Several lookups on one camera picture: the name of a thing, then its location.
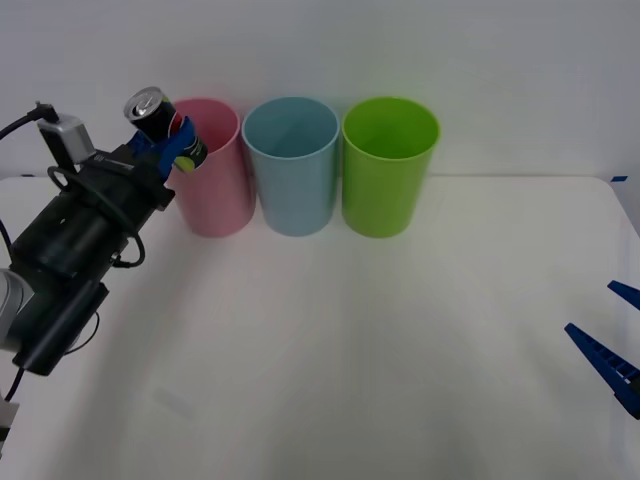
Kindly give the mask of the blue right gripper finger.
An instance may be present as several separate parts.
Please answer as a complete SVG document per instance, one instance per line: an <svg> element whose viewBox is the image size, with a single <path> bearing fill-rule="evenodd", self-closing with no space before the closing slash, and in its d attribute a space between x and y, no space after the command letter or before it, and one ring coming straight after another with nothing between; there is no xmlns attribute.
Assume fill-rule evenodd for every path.
<svg viewBox="0 0 640 480"><path fill-rule="evenodd" d="M607 288L616 293L635 309L640 310L640 290L618 281L611 281Z"/></svg>
<svg viewBox="0 0 640 480"><path fill-rule="evenodd" d="M573 323L565 332L612 390L614 397L634 418L639 418L639 369L599 343Z"/></svg>

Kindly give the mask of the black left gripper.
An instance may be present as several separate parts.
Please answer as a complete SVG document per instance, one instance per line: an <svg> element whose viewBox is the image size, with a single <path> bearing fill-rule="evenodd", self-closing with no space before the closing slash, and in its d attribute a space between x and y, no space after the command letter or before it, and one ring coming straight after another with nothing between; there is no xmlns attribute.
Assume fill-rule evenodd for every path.
<svg viewBox="0 0 640 480"><path fill-rule="evenodd" d="M137 233L175 193L166 186L178 169L190 173L195 162L185 150L196 137L192 121L184 118L178 132L158 145L142 132L116 150L98 150L73 168L73 229L82 233Z"/></svg>

